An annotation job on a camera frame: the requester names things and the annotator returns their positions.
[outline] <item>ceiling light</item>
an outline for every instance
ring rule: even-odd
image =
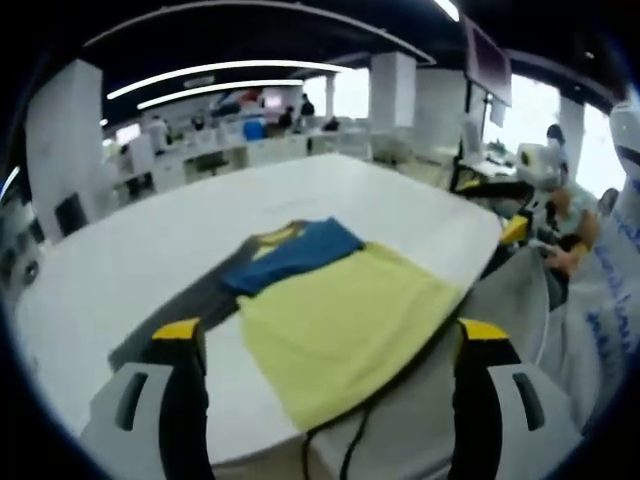
[[[13,170],[11,170],[11,173],[7,177],[7,181],[4,182],[4,185],[2,186],[2,191],[0,191],[0,201],[2,201],[5,193],[7,193],[7,190],[9,190],[11,183],[13,183],[13,181],[15,180],[15,178],[18,176],[19,173],[20,173],[20,167],[15,167]]]
[[[220,90],[231,90],[233,88],[253,88],[253,87],[298,87],[302,86],[302,80],[251,80],[248,82],[231,82],[211,85],[209,87],[192,88],[183,92],[172,93],[163,97],[154,98],[138,104],[138,110],[144,110],[160,103],[170,102],[178,98],[190,97],[191,95],[199,95],[207,92],[218,92]]]
[[[169,80],[170,78],[182,77],[183,75],[192,75],[194,73],[210,72],[212,70],[225,70],[229,68],[246,68],[246,67],[288,67],[288,68],[310,68],[314,70],[325,70],[328,72],[349,72],[353,70],[348,67],[339,65],[330,65],[328,63],[315,62],[298,62],[296,60],[242,60],[237,62],[212,63],[209,65],[200,65],[199,67],[182,68],[173,72],[163,73],[155,77],[140,80],[126,87],[122,87],[107,94],[109,100],[113,100],[125,93],[132,92],[138,88],[146,87],[154,83]]]
[[[460,21],[460,14],[456,6],[449,0],[433,0],[436,4],[444,10],[444,12],[451,17],[454,22]]]

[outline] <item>blue cloth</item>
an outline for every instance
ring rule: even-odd
[[[293,275],[322,268],[362,248],[364,243],[334,218],[310,223],[304,233],[223,278],[232,290],[250,296]]]
[[[264,128],[259,120],[249,120],[242,127],[244,138],[249,142],[262,140],[264,138]]]

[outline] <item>black cable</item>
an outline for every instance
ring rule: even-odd
[[[371,416],[371,412],[375,407],[375,402],[369,403],[364,407],[362,421],[360,422],[360,427],[358,427],[358,431],[356,432],[353,440],[349,444],[349,448],[347,448],[347,453],[344,455],[342,459],[342,465],[340,466],[340,480],[347,480],[349,476],[349,465],[351,464],[351,457],[353,457],[353,452],[355,451],[358,443],[362,440],[364,436],[364,432],[367,428],[367,423],[369,422],[369,417]]]
[[[307,433],[307,438],[304,439],[302,443],[302,475],[304,480],[311,480],[311,475],[309,474],[309,446],[311,445],[311,440],[316,434],[322,429],[322,427],[314,428],[309,430]]]

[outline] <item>folded shirt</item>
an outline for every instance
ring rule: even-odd
[[[297,238],[226,275],[223,283],[237,293],[254,296],[269,285],[322,268],[363,246],[362,240],[334,218],[313,222]]]
[[[456,285],[367,243],[238,303],[247,348],[285,412],[310,430],[391,381],[460,299]]]

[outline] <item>window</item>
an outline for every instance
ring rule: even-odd
[[[510,152],[517,152],[521,143],[547,144],[547,128],[556,123],[560,113],[560,92],[557,88],[530,78],[511,77],[513,105],[507,108],[504,127],[485,117],[484,142],[500,140]]]
[[[305,80],[302,91],[313,103],[316,116],[324,117],[327,114],[327,77],[314,77]]]
[[[622,190],[626,174],[616,155],[609,117],[591,105],[584,109],[584,137],[576,181],[597,198],[608,188]]]
[[[336,117],[369,117],[369,69],[336,74],[333,110]]]

